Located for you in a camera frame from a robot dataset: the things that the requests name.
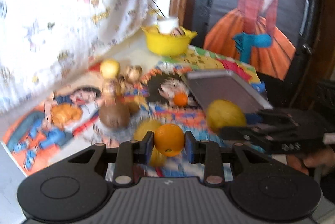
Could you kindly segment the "orange fruit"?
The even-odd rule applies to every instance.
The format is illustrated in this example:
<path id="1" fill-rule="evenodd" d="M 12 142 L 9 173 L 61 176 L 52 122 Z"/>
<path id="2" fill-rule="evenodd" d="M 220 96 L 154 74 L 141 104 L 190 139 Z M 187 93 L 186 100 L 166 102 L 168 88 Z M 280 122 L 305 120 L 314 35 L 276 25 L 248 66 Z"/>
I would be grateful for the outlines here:
<path id="1" fill-rule="evenodd" d="M 184 148 L 184 132 L 175 124 L 164 124 L 155 130 L 155 148 L 166 157 L 177 156 Z"/>

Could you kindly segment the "large brown kiwi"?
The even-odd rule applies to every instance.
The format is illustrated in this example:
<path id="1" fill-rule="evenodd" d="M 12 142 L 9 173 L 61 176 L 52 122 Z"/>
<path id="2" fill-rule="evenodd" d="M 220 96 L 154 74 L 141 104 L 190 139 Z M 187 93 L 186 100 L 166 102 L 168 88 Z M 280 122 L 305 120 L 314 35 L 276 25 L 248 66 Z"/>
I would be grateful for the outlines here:
<path id="1" fill-rule="evenodd" d="M 119 102 L 103 105 L 99 110 L 99 119 L 110 129 L 125 128 L 130 121 L 129 107 Z"/>

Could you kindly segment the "yellow plastic bowl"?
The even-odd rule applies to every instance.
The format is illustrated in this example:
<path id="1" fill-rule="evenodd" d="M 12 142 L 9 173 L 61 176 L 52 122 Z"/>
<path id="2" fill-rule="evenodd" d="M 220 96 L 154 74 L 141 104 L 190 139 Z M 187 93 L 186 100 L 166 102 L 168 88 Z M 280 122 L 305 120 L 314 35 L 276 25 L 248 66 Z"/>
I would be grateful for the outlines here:
<path id="1" fill-rule="evenodd" d="M 141 30 L 145 34 L 149 51 L 159 56 L 180 56 L 187 52 L 192 39 L 198 35 L 196 31 L 180 28 L 184 34 L 179 36 L 161 34 L 156 25 L 142 26 Z"/>

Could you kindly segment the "striped pepino melon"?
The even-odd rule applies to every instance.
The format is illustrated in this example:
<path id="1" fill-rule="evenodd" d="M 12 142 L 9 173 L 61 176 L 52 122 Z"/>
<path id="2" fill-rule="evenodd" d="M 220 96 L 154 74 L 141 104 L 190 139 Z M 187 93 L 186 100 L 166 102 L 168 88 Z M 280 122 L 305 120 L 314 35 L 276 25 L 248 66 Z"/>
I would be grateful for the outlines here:
<path id="1" fill-rule="evenodd" d="M 105 100 L 121 97 L 123 95 L 123 89 L 120 81 L 117 79 L 105 80 L 102 85 L 102 94 Z"/>
<path id="2" fill-rule="evenodd" d="M 127 82 L 134 83 L 134 82 L 137 82 L 141 78 L 142 73 L 143 73 L 143 69 L 139 65 L 127 66 L 125 68 L 124 77 Z"/>

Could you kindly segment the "silver metal tray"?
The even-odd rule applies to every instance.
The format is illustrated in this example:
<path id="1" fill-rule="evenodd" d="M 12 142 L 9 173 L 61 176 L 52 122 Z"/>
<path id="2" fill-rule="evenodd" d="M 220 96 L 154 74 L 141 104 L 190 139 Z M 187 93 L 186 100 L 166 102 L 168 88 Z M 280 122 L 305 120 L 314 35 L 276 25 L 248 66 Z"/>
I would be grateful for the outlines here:
<path id="1" fill-rule="evenodd" d="M 273 108 L 267 99 L 231 70 L 191 71 L 186 73 L 185 83 L 204 110 L 218 99 L 234 103 L 245 113 Z"/>

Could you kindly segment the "small tangerine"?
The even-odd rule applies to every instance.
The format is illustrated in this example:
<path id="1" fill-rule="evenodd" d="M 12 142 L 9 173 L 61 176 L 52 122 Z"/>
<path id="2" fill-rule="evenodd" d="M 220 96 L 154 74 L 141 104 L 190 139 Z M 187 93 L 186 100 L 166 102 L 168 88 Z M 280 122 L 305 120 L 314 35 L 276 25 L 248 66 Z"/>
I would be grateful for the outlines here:
<path id="1" fill-rule="evenodd" d="M 173 97 L 173 103 L 178 107 L 188 105 L 188 95 L 184 92 L 176 93 Z"/>

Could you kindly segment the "yellow pear under gripper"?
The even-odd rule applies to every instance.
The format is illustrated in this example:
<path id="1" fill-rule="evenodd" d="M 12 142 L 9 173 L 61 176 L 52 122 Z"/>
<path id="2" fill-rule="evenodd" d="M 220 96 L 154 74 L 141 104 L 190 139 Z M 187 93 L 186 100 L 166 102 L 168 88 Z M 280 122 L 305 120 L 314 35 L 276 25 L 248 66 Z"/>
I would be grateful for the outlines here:
<path id="1" fill-rule="evenodd" d="M 133 139 L 142 141 L 148 131 L 155 132 L 162 124 L 156 120 L 145 120 L 135 130 Z M 154 168 L 162 167 L 167 157 L 162 155 L 154 146 L 149 165 Z"/>

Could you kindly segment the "girl painting poster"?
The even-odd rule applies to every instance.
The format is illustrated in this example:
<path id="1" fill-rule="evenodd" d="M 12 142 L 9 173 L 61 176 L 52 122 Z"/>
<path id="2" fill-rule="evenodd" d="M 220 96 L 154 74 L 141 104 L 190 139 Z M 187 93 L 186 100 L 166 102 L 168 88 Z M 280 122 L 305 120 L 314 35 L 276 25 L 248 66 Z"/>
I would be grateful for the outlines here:
<path id="1" fill-rule="evenodd" d="M 308 15 L 308 0 L 213 0 L 203 47 L 285 79 Z"/>

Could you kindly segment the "large yellow lemon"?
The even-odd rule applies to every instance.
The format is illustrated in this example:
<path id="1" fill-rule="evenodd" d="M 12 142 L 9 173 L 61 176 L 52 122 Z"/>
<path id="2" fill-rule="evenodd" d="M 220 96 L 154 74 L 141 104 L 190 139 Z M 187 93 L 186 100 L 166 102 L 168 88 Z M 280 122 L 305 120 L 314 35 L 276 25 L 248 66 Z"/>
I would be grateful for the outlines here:
<path id="1" fill-rule="evenodd" d="M 214 100 L 206 110 L 208 128 L 218 134 L 225 127 L 245 127 L 246 116 L 239 106 L 223 99 Z"/>

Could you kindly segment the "colourful cartoon table mat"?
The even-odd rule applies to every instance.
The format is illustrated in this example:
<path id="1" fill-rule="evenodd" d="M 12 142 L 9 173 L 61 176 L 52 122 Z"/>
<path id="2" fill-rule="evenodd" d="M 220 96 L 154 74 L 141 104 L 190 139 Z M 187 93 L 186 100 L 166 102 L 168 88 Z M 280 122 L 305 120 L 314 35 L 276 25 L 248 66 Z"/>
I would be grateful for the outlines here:
<path id="1" fill-rule="evenodd" d="M 135 130 L 145 120 L 175 124 L 192 131 L 196 138 L 217 141 L 206 124 L 204 111 L 183 80 L 185 73 L 197 69 L 231 70 L 256 91 L 265 90 L 253 67 L 191 48 L 183 58 L 159 62 L 138 82 L 123 82 L 119 102 L 129 107 L 130 121 L 125 128 L 110 129 L 99 119 L 104 103 L 103 77 L 94 66 L 50 95 L 50 128 L 44 124 L 45 102 L 40 102 L 9 127 L 2 142 L 22 171 L 31 175 L 96 143 L 117 148 L 133 139 Z M 173 103 L 174 95 L 181 92 L 188 95 L 188 105 L 184 107 Z"/>

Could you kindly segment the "white printed curtain cloth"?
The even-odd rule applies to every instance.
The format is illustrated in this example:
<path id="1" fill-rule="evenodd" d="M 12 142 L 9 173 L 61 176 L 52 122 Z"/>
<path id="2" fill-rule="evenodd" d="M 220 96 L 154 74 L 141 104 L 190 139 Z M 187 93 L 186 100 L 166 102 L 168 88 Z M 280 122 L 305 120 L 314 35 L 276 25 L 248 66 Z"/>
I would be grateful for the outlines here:
<path id="1" fill-rule="evenodd" d="M 1 113 L 92 64 L 170 0 L 1 0 Z"/>

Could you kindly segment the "yellow round fruit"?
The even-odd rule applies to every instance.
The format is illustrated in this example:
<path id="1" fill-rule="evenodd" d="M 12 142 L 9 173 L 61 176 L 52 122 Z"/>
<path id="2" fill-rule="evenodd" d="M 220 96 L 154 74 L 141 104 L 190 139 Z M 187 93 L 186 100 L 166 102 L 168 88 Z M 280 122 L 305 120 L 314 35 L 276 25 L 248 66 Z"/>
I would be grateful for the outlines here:
<path id="1" fill-rule="evenodd" d="M 119 75 L 120 64 L 117 60 L 105 60 L 100 64 L 99 69 L 104 79 L 112 79 Z"/>

